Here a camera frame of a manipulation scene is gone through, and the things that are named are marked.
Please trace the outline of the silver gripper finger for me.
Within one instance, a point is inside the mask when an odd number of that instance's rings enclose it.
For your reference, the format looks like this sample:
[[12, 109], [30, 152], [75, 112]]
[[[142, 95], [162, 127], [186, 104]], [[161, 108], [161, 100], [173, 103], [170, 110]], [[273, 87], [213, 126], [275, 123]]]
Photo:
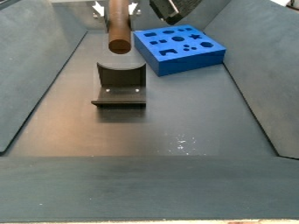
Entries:
[[94, 3], [93, 8], [102, 17], [106, 16], [106, 7], [99, 2]]
[[130, 13], [131, 16], [142, 14], [139, 3], [131, 3], [129, 5], [129, 13]]

